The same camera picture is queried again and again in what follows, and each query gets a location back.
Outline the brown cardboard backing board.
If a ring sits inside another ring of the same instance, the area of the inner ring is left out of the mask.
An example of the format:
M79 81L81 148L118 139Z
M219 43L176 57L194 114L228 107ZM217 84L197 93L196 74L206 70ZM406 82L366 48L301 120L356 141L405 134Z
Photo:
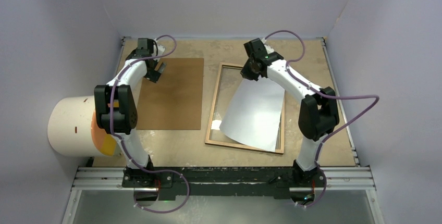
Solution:
M203 58L164 58L156 83L144 79L138 99L138 130L200 130Z

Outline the mountain landscape photo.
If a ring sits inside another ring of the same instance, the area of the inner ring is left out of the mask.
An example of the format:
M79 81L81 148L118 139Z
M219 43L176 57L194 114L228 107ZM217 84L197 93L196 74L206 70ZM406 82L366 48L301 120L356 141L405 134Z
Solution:
M230 139L274 152L278 140L285 90L268 78L243 79L219 129Z

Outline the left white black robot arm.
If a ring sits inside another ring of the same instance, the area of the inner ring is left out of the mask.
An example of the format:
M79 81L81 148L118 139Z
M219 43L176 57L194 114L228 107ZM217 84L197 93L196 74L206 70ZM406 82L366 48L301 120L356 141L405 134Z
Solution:
M158 81L162 72L156 66L164 51L156 39L138 39L122 70L105 85L94 88L97 126L110 134L120 147L126 159L126 178L135 175L136 182L143 187L155 182L155 172L136 131L138 112L132 88L142 79Z

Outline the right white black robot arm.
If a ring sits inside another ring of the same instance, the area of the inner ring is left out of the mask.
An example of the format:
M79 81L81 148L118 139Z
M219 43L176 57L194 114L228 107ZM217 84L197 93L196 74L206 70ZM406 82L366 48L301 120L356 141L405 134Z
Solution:
M243 78L255 81L268 78L298 100L298 127L303 139L293 162L292 178L297 185L305 186L318 172L321 142L331 136L340 122L335 90L322 88L300 75L261 39L246 42L244 48L248 60L241 70Z

